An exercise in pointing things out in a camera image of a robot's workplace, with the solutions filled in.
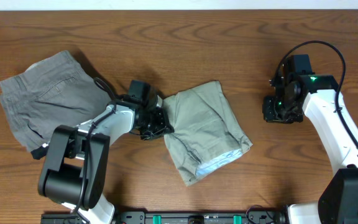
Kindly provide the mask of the khaki green shorts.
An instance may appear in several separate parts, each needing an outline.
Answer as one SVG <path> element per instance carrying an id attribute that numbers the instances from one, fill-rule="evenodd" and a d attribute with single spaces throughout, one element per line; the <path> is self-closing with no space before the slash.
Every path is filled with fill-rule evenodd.
<path id="1" fill-rule="evenodd" d="M 190 186 L 249 151 L 219 81 L 180 91 L 163 101 L 174 132 L 165 145 L 185 185 Z"/>

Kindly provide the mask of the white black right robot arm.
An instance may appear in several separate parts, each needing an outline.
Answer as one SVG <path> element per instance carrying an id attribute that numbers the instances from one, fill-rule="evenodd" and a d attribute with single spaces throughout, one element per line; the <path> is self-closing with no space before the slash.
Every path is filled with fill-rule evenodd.
<path id="1" fill-rule="evenodd" d="M 317 202 L 287 208 L 289 223 L 358 223 L 358 128 L 331 75 L 292 75 L 271 80 L 273 96 L 262 106 L 264 120 L 301 122 L 307 117 L 323 143 L 333 178 Z"/>

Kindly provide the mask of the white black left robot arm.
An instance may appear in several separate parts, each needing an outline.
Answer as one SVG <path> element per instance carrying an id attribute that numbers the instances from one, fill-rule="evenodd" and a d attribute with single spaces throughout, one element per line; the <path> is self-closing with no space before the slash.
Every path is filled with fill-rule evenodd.
<path id="1" fill-rule="evenodd" d="M 71 211 L 43 214 L 42 223 L 114 223 L 115 207 L 103 195 L 109 148 L 132 130 L 145 141 L 173 132 L 162 100 L 111 102 L 93 119 L 54 130 L 38 191 Z"/>

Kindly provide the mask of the folded grey shorts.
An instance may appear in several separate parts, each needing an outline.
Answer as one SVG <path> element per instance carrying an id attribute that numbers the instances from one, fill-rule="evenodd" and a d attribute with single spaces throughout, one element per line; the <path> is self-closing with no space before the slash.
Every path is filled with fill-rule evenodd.
<path id="1" fill-rule="evenodd" d="M 67 50 L 1 81 L 0 89 L 9 127 L 29 152 L 49 142 L 57 126 L 93 119 L 111 100 Z"/>

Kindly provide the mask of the black patterned folded garment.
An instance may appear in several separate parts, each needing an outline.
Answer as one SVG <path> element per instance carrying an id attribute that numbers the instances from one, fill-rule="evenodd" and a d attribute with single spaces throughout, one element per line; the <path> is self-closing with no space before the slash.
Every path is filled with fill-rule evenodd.
<path id="1" fill-rule="evenodd" d="M 31 153 L 33 159 L 40 160 L 41 158 L 43 158 L 47 155 L 47 151 L 48 151 L 48 144 L 43 144 L 38 149 L 34 149 L 30 153 Z"/>

